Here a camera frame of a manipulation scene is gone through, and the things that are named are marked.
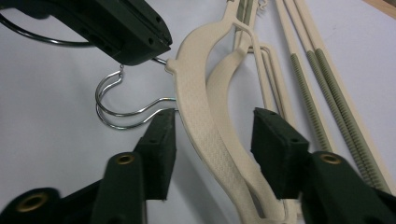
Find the metal wire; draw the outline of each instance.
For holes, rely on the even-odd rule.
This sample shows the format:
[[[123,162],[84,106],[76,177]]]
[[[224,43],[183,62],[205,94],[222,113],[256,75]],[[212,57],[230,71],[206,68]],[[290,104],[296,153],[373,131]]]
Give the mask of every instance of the metal wire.
[[[103,86],[105,85],[106,82],[108,82],[112,77],[118,76],[119,78],[106,85],[104,88]],[[151,102],[150,104],[144,106],[143,108],[133,111],[133,112],[129,112],[129,113],[119,113],[119,112],[114,112],[111,111],[109,109],[107,109],[104,105],[102,105],[101,101],[103,99],[103,97],[105,96],[105,94],[111,90],[112,88],[120,85],[123,81],[123,65],[120,66],[120,71],[117,71],[115,73],[112,73],[110,75],[108,75],[107,77],[103,78],[101,82],[99,82],[97,88],[96,88],[96,92],[95,92],[95,100],[96,100],[96,114],[98,115],[98,118],[108,127],[113,128],[113,129],[117,129],[117,130],[128,130],[128,129],[132,129],[132,128],[136,128],[142,124],[147,123],[149,120],[151,120],[156,114],[160,113],[161,111],[168,109],[168,108],[161,108],[156,110],[154,113],[150,114],[149,116],[147,116],[145,119],[138,121],[137,123],[131,124],[131,125],[126,125],[126,126],[120,126],[120,125],[116,125],[114,123],[112,123],[111,121],[109,121],[103,112],[107,113],[108,115],[114,116],[114,117],[131,117],[131,116],[135,116],[138,114],[141,114],[147,110],[149,110],[150,108],[152,108],[153,106],[155,106],[156,104],[160,103],[160,102],[175,102],[176,98],[171,98],[171,97],[163,97],[163,98],[159,98],[153,102]]]
[[[6,19],[2,14],[0,14],[0,22],[5,25],[8,29],[12,30],[13,32],[23,35],[25,37],[28,37],[30,39],[40,41],[46,44],[51,44],[51,45],[56,45],[56,46],[61,46],[61,47],[69,47],[69,48],[89,48],[89,47],[94,47],[94,45],[90,42],[73,42],[73,41],[65,41],[65,40],[59,40],[59,39],[53,39],[49,37],[45,37],[42,35],[36,35],[34,33],[31,33],[27,30],[24,30],[20,26],[17,26],[16,24],[12,23],[8,19]]]

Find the white table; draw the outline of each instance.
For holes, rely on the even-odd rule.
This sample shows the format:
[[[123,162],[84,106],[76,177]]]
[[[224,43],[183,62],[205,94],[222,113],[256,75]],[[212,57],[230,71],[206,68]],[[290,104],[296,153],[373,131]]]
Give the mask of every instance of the white table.
[[[148,0],[167,23],[174,39],[161,57],[175,58],[185,36],[198,26],[218,21],[226,1]],[[346,88],[369,129],[384,163],[396,179],[396,20],[360,0],[306,0]],[[4,15],[41,35],[80,40],[56,21],[35,21],[16,10]],[[291,71],[288,51],[273,2],[259,12],[260,40],[279,55],[299,131],[317,144]],[[232,49],[225,37],[213,50],[208,69]],[[106,161],[134,148],[147,126],[127,132],[107,128],[96,117],[94,90],[119,65],[99,49],[66,49],[35,42],[0,26],[0,209],[29,189],[52,187],[63,196],[100,179]],[[140,108],[162,96],[173,96],[173,80],[158,64],[127,67],[124,83],[105,103],[120,111]],[[262,106],[256,68],[249,56],[230,89],[234,126],[249,148],[252,110]],[[315,87],[318,98],[318,86]],[[326,118],[332,116],[326,109]],[[330,123],[342,156],[351,161]],[[177,161],[168,201],[148,202],[149,223],[238,223],[231,201],[193,150],[177,116]]]

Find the white surface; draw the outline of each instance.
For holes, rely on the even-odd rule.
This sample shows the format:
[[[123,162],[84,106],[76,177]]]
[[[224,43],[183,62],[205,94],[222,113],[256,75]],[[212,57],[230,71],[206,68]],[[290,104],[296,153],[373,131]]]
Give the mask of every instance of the white surface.
[[[162,15],[174,39],[172,50],[161,56],[167,59],[176,57],[179,44],[191,30],[218,21],[226,1],[148,2]],[[360,0],[307,0],[307,4],[355,106],[396,179],[396,20]],[[54,19],[35,21],[15,10],[4,15],[42,35],[78,39]],[[311,140],[272,2],[258,16],[259,38],[277,49],[299,114],[299,131]],[[207,69],[229,53],[232,45],[231,36],[221,41]],[[104,126],[94,111],[97,83],[117,69],[118,64],[98,49],[53,47],[0,26],[0,209],[29,189],[52,187],[63,196],[81,189],[101,178],[108,158],[134,148],[146,126],[117,132]],[[127,67],[126,73],[124,83],[105,100],[112,108],[135,110],[155,98],[174,95],[171,76],[158,64]],[[230,90],[230,113],[245,148],[250,144],[252,110],[262,106],[257,80],[256,66],[249,57],[238,69]],[[333,122],[332,129],[342,155],[350,158]],[[233,205],[199,161],[179,117],[177,149],[168,201],[148,202],[149,223],[238,223]]]

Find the brass grommet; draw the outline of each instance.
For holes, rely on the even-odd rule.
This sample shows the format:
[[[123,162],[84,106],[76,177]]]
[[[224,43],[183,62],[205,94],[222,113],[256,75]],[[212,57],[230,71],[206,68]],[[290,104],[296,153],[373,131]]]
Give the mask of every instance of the brass grommet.
[[[134,161],[134,156],[132,155],[120,155],[117,158],[117,164],[124,165]]]
[[[36,210],[46,203],[48,198],[49,196],[44,192],[32,194],[17,205],[17,211],[25,213]]]
[[[334,165],[341,163],[341,160],[338,159],[338,157],[331,155],[331,154],[322,154],[322,155],[320,155],[320,159],[327,163],[334,164]]]

